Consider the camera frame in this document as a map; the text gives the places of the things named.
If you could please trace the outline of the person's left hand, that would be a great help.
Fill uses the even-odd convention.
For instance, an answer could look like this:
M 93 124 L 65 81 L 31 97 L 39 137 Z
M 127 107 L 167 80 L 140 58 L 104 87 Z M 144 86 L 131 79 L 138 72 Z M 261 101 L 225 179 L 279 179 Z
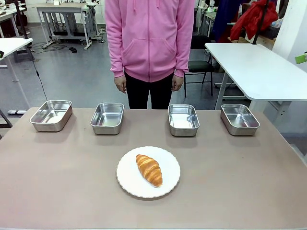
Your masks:
M 172 89 L 171 90 L 173 92 L 179 91 L 183 83 L 184 83 L 184 78 L 179 77 L 174 74 L 172 78 Z

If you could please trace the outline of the person's right hand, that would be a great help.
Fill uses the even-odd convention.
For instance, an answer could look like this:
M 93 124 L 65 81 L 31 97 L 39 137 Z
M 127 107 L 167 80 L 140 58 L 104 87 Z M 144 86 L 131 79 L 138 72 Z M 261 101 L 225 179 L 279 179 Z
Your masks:
M 126 77 L 124 75 L 114 78 L 114 83 L 120 92 L 126 93 Z

